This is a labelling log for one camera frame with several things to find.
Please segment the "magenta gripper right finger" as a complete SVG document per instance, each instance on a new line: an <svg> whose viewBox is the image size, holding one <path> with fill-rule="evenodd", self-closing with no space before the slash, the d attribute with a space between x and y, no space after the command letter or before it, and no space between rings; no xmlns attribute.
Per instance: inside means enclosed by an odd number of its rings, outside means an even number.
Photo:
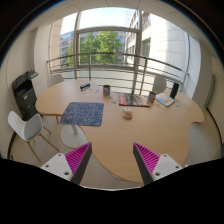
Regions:
<svg viewBox="0 0 224 224"><path fill-rule="evenodd" d="M133 154L145 185L182 169L168 154L157 154L138 143L133 144Z"/></svg>

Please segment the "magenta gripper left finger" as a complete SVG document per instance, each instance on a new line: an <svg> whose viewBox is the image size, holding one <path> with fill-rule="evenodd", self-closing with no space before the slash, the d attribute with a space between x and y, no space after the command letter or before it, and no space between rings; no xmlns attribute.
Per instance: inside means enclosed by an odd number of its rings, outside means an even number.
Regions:
<svg viewBox="0 0 224 224"><path fill-rule="evenodd" d="M67 154L57 153L48 162L42 165L41 168L79 185L85 173L91 153L92 144L88 142Z"/></svg>

